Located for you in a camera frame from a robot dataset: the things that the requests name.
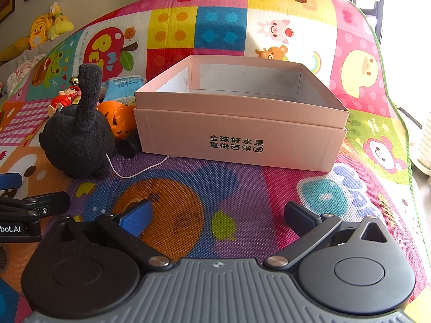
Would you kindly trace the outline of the orange pumpkin shell toy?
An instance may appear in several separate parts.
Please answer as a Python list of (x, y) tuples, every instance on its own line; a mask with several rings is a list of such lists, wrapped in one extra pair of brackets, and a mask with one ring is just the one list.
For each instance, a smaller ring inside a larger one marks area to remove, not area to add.
[(124, 139), (137, 128), (134, 108), (135, 106), (128, 106), (118, 101), (103, 101), (98, 105), (98, 110), (110, 124), (116, 141)]

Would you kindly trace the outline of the pink cardboard box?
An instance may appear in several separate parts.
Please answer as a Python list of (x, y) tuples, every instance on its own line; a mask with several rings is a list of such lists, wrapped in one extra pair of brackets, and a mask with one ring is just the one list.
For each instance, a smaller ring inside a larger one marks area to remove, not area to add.
[(328, 172), (348, 109), (304, 65), (192, 55), (135, 92), (147, 153)]

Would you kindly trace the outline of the yellow green plush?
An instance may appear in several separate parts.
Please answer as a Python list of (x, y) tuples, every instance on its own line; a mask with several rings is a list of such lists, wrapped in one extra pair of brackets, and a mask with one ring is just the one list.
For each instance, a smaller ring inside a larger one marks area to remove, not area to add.
[(74, 24), (63, 14), (58, 2), (54, 2), (50, 6), (48, 18), (52, 23), (47, 35), (50, 40), (54, 40), (56, 37), (74, 29)]

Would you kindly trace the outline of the blue tissue pack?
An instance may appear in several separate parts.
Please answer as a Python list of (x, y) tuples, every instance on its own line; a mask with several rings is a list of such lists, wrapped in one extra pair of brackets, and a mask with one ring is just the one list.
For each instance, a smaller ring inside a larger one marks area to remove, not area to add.
[(145, 84), (141, 76), (115, 77), (108, 79), (102, 86), (103, 102), (116, 101), (127, 106), (136, 104), (134, 93)]

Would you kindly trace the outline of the yellow duck plush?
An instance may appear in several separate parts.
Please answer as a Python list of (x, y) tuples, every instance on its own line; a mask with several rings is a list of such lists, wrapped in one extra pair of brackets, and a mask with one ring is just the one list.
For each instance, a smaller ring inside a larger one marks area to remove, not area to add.
[(52, 19), (47, 14), (42, 14), (34, 20), (28, 39), (31, 49), (47, 42), (49, 30), (52, 26)]

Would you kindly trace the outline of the red hooded doll figure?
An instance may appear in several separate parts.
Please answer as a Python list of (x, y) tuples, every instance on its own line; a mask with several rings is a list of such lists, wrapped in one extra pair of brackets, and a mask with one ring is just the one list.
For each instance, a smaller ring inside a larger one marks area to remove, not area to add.
[(70, 86), (65, 90), (59, 91), (57, 97), (52, 99), (47, 107), (48, 117), (52, 117), (60, 108), (67, 107), (71, 104), (78, 104), (80, 98), (81, 91), (78, 86)]

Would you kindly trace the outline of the colourful cartoon play mat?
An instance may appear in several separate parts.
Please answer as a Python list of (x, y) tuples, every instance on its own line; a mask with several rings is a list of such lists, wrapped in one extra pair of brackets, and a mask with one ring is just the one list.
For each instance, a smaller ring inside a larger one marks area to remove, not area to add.
[(134, 2), (1, 106), (1, 321), (412, 322), (411, 179), (351, 2)]

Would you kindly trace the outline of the black cylinder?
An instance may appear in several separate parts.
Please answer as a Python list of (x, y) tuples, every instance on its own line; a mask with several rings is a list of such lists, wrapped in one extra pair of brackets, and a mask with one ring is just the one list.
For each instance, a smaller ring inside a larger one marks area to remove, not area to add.
[(132, 131), (117, 143), (117, 150), (120, 155), (133, 158), (135, 154), (142, 151), (140, 137), (137, 131)]

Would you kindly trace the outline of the white pink crumpled cloth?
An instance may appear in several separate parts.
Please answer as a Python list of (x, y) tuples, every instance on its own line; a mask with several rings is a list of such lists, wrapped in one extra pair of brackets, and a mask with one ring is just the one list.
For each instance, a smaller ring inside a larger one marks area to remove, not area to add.
[(37, 55), (31, 60), (24, 61), (19, 65), (8, 77), (6, 83), (7, 93), (10, 94), (23, 80), (23, 78), (37, 65), (37, 63), (44, 57), (44, 54)]

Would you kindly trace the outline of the black plush toy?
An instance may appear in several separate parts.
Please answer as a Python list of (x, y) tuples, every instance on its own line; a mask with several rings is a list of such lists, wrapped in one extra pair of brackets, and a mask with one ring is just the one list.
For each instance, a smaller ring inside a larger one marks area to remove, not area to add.
[(102, 69), (82, 64), (78, 81), (79, 103), (53, 114), (39, 135), (39, 144), (49, 162), (68, 177), (104, 178), (110, 173), (108, 159), (115, 152), (115, 138), (107, 118), (96, 108)]

